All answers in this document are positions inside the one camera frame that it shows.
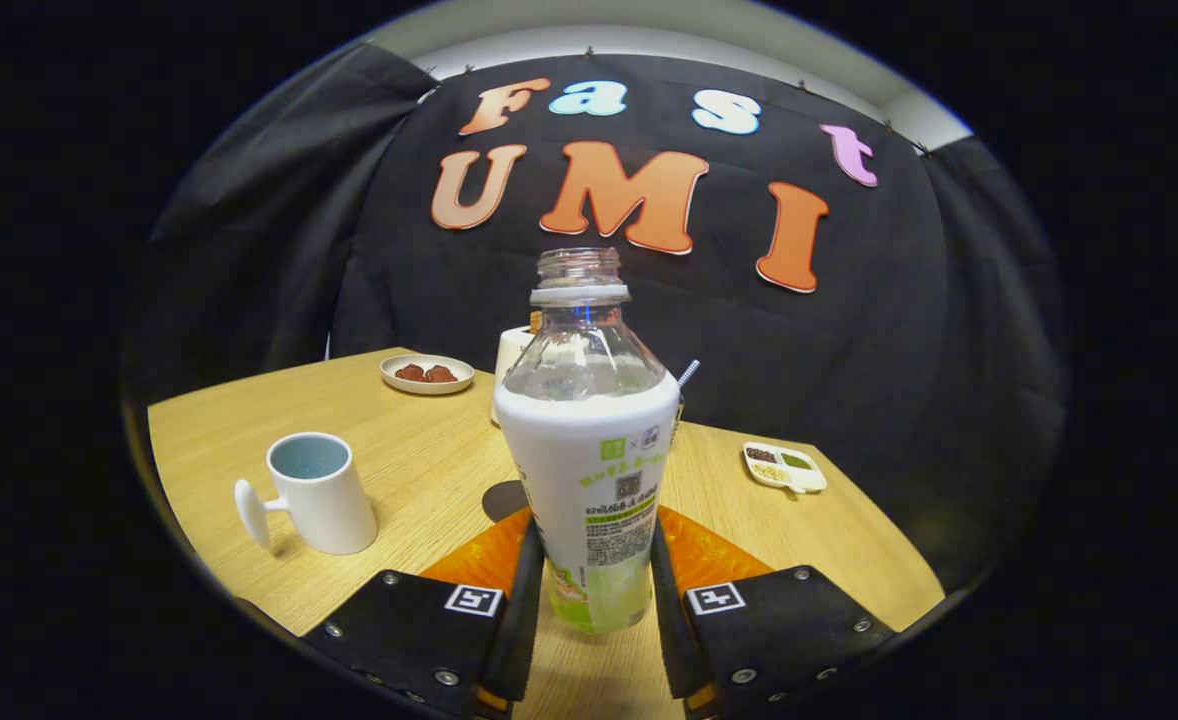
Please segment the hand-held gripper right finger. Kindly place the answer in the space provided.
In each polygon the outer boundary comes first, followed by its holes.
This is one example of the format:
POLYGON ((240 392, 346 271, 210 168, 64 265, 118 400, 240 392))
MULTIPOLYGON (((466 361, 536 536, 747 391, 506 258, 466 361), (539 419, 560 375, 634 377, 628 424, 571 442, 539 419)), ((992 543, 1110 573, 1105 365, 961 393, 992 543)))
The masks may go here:
POLYGON ((668 687, 688 719, 799 719, 896 645, 818 568, 772 569, 667 507, 650 570, 668 687))

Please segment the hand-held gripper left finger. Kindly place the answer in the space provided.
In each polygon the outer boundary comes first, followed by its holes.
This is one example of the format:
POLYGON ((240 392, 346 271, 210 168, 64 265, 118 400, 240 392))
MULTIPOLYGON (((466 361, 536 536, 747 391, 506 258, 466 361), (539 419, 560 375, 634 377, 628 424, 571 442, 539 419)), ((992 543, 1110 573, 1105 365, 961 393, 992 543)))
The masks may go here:
POLYGON ((529 509, 421 572, 385 569, 304 638, 396 719, 508 719, 525 696, 544 551, 529 509))

